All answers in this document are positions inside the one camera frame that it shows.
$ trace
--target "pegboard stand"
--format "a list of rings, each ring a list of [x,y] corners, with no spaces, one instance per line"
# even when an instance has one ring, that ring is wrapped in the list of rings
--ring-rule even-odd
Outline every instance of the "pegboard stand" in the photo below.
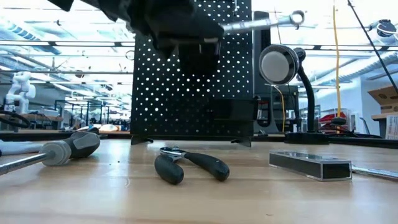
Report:
[[[132,146],[136,145],[136,144],[140,144],[140,143],[145,143],[145,142],[154,143],[154,140],[151,138],[140,137],[138,135],[131,136],[131,145]]]
[[[238,143],[242,146],[251,147],[251,137],[237,138],[231,141],[231,143]]]
[[[251,1],[193,0],[220,24],[251,20]],[[210,99],[251,100],[252,34],[233,34],[221,41],[213,74],[183,73],[178,55],[160,58],[152,40],[136,34],[131,109],[131,144],[153,139],[231,141],[253,136],[253,122],[214,122]]]

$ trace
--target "black box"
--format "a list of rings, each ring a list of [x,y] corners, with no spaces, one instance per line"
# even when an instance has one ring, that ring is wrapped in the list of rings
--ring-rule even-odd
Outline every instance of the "black box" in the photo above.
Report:
[[[351,161],[301,152],[271,151],[269,165],[320,181],[351,180]]]

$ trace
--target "cardboard box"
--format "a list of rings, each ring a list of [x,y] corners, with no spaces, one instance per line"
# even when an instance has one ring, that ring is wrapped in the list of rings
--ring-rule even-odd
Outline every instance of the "cardboard box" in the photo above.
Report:
[[[368,92],[379,104],[381,113],[398,112],[398,95],[393,86]]]

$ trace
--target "black rubber grip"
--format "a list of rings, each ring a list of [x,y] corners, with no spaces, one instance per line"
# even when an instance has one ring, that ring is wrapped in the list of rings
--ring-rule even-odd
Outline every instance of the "black rubber grip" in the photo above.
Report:
[[[69,146],[70,149],[72,150],[72,154],[70,156],[71,159],[79,159],[79,158],[87,158],[90,156],[92,153],[94,153],[97,148],[100,146],[100,138],[95,139],[93,142],[89,142],[87,147],[84,147],[83,149],[77,149],[74,143],[74,140],[83,138],[86,135],[96,135],[95,133],[91,132],[75,132],[73,133],[69,138],[64,139],[62,141],[66,142]]]
[[[229,176],[229,167],[223,161],[213,156],[187,152],[184,157],[207,170],[219,181],[224,181]]]
[[[184,178],[184,171],[166,155],[159,155],[155,159],[155,170],[159,176],[170,184],[179,184]]]

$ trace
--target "gooseneck lamp arm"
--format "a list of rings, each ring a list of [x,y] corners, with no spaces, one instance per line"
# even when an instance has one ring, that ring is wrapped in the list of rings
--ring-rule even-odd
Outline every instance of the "gooseneck lamp arm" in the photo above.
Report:
[[[307,132],[314,132],[314,119],[315,119],[315,96],[313,94],[313,89],[311,86],[311,82],[308,79],[307,75],[304,72],[304,68],[300,63],[300,68],[298,69],[298,75],[303,82],[305,91],[307,92],[308,99],[308,127]]]

